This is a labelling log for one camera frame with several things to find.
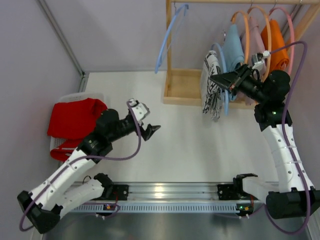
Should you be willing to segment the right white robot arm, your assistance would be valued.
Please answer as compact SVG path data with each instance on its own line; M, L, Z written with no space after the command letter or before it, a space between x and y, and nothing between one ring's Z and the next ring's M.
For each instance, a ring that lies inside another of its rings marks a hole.
M215 74L210 80L229 93L241 92L254 100L254 118L270 148L277 171L278 186L259 179L256 174L239 174L234 178L242 193L262 201L272 219L304 217L306 220L320 207L320 192L303 168L293 136L293 121L286 95L290 76L274 70L261 81L247 64L236 71Z

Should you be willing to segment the red trousers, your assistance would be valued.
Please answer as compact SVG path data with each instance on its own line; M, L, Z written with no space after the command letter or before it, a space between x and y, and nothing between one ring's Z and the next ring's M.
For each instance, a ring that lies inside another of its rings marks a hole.
M81 141L94 130L96 120L107 109L104 102L94 98L56 103L51 113L47 135L64 139L65 142L53 148L50 156L61 162L66 161Z

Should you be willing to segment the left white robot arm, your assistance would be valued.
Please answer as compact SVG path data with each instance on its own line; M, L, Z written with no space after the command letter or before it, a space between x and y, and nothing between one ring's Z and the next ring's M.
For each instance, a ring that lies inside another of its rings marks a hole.
M143 103L128 106L128 114L119 118L115 109L103 111L96 120L94 130L87 135L71 153L68 159L43 183L31 191L23 190L17 196L23 215L19 223L22 232L29 231L23 223L27 218L40 234L52 230L72 209L87 201L107 197L113 188L113 181L99 173L88 183L68 191L68 188L87 170L101 160L110 160L112 143L131 133L136 133L138 143L147 141L160 128L148 124L143 128L143 119L150 110Z

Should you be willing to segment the light blue plastic hanger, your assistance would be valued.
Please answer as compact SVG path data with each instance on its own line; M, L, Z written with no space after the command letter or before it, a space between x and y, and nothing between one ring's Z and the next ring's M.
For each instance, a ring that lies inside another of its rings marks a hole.
M184 22L189 11L189 4L182 3L179 7L176 6L175 0L167 0L165 3L165 23L166 23L166 32L159 49L158 57L156 59L154 73L157 74L160 70L160 67L163 65L166 60L167 63L167 72L170 72L172 69L172 45L178 35L180 27Z

